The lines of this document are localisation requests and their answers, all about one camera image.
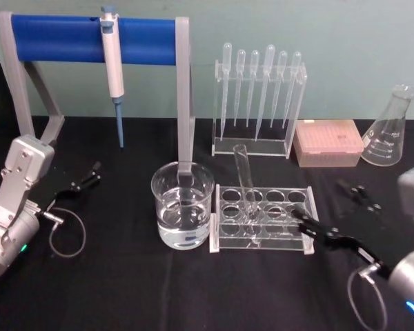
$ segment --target teal wall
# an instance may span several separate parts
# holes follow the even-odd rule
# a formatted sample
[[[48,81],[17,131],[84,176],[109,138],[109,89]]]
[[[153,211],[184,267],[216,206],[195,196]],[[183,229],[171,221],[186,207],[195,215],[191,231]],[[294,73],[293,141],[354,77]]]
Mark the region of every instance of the teal wall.
[[[121,16],[190,17],[195,114],[212,117],[213,64],[224,42],[299,50],[308,70],[300,117],[374,118],[391,88],[414,85],[414,0],[111,0]],[[97,0],[0,0],[21,14],[99,16]],[[64,114],[113,116],[105,67],[43,63]],[[127,117],[175,117],[175,68],[124,66]],[[45,114],[30,88],[33,114]],[[408,111],[414,118],[414,102]]]

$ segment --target water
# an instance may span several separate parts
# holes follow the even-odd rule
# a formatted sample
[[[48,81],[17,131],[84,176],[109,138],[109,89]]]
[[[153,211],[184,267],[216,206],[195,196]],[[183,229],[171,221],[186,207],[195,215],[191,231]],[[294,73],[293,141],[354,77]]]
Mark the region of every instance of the water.
[[[208,236],[210,198],[194,188],[173,188],[163,195],[164,205],[157,211],[158,231],[164,243],[177,250],[190,250]]]

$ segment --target black table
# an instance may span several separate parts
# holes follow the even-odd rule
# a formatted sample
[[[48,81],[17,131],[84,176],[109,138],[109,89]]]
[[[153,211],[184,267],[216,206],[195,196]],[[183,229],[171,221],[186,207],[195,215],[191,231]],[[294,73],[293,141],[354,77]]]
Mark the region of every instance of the black table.
[[[44,119],[37,118],[38,130]],[[370,121],[358,121],[363,133]],[[117,147],[114,119],[67,118],[49,175],[31,194],[37,201],[103,164],[103,179],[75,210],[88,242],[76,259],[60,259],[48,246],[50,221],[0,278],[0,330],[363,330],[349,306],[346,280],[362,262],[348,252],[234,251],[209,254],[208,244],[171,250],[157,234],[150,179],[177,156],[176,121],[125,119],[126,148]],[[402,160],[378,168],[301,169],[283,158],[251,157],[256,186],[313,187],[322,223],[332,225],[350,202],[335,180],[364,184],[383,207],[397,248],[414,249],[414,225],[400,210],[397,177],[414,166],[414,121],[407,121]],[[197,120],[194,161],[210,168],[216,182],[238,185],[232,156],[211,157],[211,120]],[[12,137],[0,134],[0,169]],[[70,230],[59,234],[77,247]],[[414,330],[404,302],[378,280],[389,315],[388,330]],[[369,323],[380,321],[366,286],[358,303]]]

